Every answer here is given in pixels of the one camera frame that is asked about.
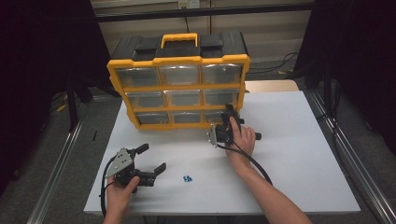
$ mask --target forearm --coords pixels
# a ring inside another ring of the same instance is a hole
[[[237,170],[270,223],[311,223],[308,217],[282,192],[269,184],[253,167]]]
[[[107,210],[104,224],[121,224],[124,219],[124,213],[116,210]]]

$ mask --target blue small object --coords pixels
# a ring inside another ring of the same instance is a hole
[[[192,178],[189,175],[183,176],[184,182],[191,182]]]

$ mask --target white table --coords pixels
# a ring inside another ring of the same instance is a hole
[[[360,208],[301,91],[249,93],[241,118],[262,133],[253,158],[274,186],[306,213],[349,213]],[[261,214],[220,148],[207,142],[207,130],[138,131],[121,106],[102,164],[84,211],[101,215],[100,185],[106,163],[121,147],[149,143],[136,156],[141,171],[162,162],[167,169],[155,186],[139,187],[130,203],[137,215],[257,215]],[[184,175],[192,178],[185,182]]]

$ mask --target plastic drawer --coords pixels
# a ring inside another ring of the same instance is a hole
[[[239,83],[242,64],[222,63],[202,65],[203,83]]]
[[[159,86],[157,70],[148,68],[119,68],[117,69],[121,83],[125,87]]]
[[[189,106],[200,104],[200,91],[165,91],[168,105]]]
[[[166,65],[160,67],[163,85],[198,84],[198,66],[194,64]]]
[[[125,94],[134,108],[164,107],[161,91],[127,92]]]
[[[164,111],[159,112],[136,112],[136,117],[140,124],[167,124],[169,123],[168,114]]]
[[[224,111],[222,110],[204,110],[204,117],[206,123],[216,123],[222,122],[221,114]]]
[[[200,123],[201,111],[188,110],[188,111],[170,111],[171,120],[174,123]]]
[[[205,105],[236,105],[238,89],[204,90]]]

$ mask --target metal frame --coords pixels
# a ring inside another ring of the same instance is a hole
[[[200,16],[218,16],[248,13],[264,12],[284,12],[284,11],[303,11],[311,10],[315,3],[298,3],[298,4],[279,4],[279,5],[261,5],[253,7],[205,7],[187,10],[165,10],[140,13],[118,13],[118,14],[97,14],[95,18],[86,20],[97,22],[110,21],[141,21],[153,19],[185,18]]]
[[[320,95],[312,91],[311,92],[312,99],[314,103],[318,107],[321,115],[326,115],[326,109],[324,107],[323,99]],[[392,224],[396,223],[396,215],[394,209],[390,205],[388,199],[385,194],[382,192],[380,187],[375,183],[369,172],[364,167],[361,159],[358,154],[356,154],[355,149],[350,145],[343,131],[338,125],[335,125],[335,120],[325,116],[324,117],[326,124],[332,132],[335,132],[335,137],[338,145],[342,149],[344,155],[346,156],[349,164],[351,165],[353,171],[357,175],[359,181],[363,185],[364,189],[368,193],[370,199],[372,200],[376,210],[379,215],[382,217],[384,223]]]
[[[88,109],[89,105],[81,104],[79,108],[80,119],[76,125],[76,128],[73,132],[67,135],[67,139],[64,143],[61,154],[59,155],[59,158],[55,163],[55,166],[49,176],[49,180],[47,181],[46,186],[41,192],[40,198],[35,204],[35,208],[30,215],[27,224],[39,224],[43,222],[44,217],[50,207],[50,202],[52,201],[53,195],[55,194],[55,191],[57,189],[59,180],[61,179],[62,173],[64,172],[64,167],[67,163],[67,159],[69,158],[70,152],[77,141],[82,123],[88,114]]]

